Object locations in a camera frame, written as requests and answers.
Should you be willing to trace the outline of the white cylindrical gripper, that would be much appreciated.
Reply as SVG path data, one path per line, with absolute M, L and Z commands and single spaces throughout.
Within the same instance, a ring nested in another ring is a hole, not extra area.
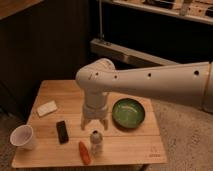
M 83 115 L 81 120 L 81 130 L 85 130 L 86 125 L 93 119 L 99 120 L 104 130 L 108 130 L 108 105 L 107 93 L 85 93 L 83 103 Z

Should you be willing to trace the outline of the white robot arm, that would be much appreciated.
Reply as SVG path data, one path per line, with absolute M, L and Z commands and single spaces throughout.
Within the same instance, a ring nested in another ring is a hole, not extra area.
M 110 92 L 152 98 L 213 113 L 213 62 L 117 70 L 107 58 L 80 68 L 75 77 L 84 92 L 81 129 L 93 119 L 104 129 Z

